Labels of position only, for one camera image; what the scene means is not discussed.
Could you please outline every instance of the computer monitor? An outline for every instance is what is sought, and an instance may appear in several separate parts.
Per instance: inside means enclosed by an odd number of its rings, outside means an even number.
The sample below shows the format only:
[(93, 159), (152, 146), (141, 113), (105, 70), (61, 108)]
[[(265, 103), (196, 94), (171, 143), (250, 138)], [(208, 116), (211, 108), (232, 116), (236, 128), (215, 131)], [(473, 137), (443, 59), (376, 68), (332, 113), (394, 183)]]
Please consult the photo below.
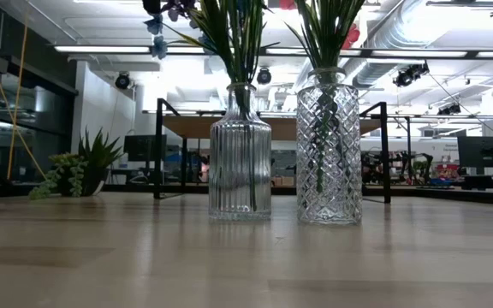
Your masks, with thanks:
[(493, 167), (493, 137), (458, 137), (458, 151), (462, 167)]
[[(161, 159), (164, 159), (167, 136), (161, 137)], [(153, 162), (156, 150), (154, 135), (125, 136), (123, 151), (128, 154), (129, 162)]]

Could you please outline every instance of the ductwork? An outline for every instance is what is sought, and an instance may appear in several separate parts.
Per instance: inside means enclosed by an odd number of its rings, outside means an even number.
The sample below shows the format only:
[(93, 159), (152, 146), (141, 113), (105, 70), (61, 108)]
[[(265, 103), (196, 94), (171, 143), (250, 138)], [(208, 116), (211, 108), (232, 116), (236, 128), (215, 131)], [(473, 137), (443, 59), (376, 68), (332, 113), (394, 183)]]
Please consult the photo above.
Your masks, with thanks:
[[(405, 0), (389, 16), (382, 27), (364, 44), (369, 49), (425, 48), (445, 34), (451, 25), (445, 16), (426, 6), (428, 0)], [(344, 66), (353, 86), (370, 88), (382, 76), (394, 69), (394, 63), (371, 63), (366, 59), (353, 59)]]

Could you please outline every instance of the diamond-patterned glass vase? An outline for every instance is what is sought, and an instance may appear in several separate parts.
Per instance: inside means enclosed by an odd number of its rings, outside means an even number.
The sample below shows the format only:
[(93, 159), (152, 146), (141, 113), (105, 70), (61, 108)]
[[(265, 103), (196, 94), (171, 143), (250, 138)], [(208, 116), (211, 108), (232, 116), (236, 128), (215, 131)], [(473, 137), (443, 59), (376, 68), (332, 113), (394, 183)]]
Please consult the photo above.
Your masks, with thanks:
[(209, 216), (227, 220), (271, 217), (271, 127), (253, 108), (255, 88), (228, 86), (228, 110), (211, 127)]
[(297, 193), (302, 222), (358, 224), (361, 163), (358, 91), (339, 68), (318, 68), (298, 94)]

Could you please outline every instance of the clear glass vase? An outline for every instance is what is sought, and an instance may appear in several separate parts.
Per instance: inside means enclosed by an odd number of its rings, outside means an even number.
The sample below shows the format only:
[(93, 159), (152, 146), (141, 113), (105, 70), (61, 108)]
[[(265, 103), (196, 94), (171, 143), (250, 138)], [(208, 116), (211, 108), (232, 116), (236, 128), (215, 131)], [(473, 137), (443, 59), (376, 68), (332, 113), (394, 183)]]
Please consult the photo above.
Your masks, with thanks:
[(227, 220), (271, 217), (271, 127), (253, 108), (255, 88), (228, 86), (228, 110), (211, 127), (209, 215)]
[(358, 91), (339, 68), (318, 68), (298, 93), (297, 194), (302, 222), (358, 224), (361, 162)]

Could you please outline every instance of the red object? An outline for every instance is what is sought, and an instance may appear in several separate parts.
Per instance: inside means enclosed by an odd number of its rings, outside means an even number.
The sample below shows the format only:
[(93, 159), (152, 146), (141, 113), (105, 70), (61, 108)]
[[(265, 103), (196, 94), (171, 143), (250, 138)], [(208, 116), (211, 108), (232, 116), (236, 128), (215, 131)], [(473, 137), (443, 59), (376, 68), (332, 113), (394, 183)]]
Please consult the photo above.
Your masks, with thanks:
[(347, 33), (346, 41), (343, 43), (342, 49), (349, 49), (353, 46), (353, 43), (359, 40), (360, 31), (357, 28), (357, 25), (353, 24), (349, 28), (349, 32)]
[(296, 9), (296, 4), (294, 0), (279, 0), (279, 8), (285, 10)]

